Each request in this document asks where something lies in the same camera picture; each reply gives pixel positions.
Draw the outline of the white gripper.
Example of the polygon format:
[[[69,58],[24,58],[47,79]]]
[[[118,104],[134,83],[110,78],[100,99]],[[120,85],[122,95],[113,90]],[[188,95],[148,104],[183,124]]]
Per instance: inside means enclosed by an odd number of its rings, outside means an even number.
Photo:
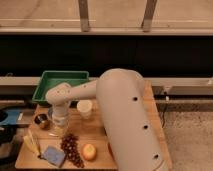
[[[56,125],[53,132],[58,136],[67,134],[68,127],[65,126],[68,121],[69,107],[67,104],[52,106],[52,121]]]

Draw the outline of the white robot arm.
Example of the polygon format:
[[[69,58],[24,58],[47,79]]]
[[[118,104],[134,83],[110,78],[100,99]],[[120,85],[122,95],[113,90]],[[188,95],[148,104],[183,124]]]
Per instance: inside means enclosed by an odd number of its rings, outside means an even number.
[[[95,98],[118,171],[169,171],[143,105],[144,87],[138,72],[116,68],[79,86],[54,87],[45,98],[53,107]]]

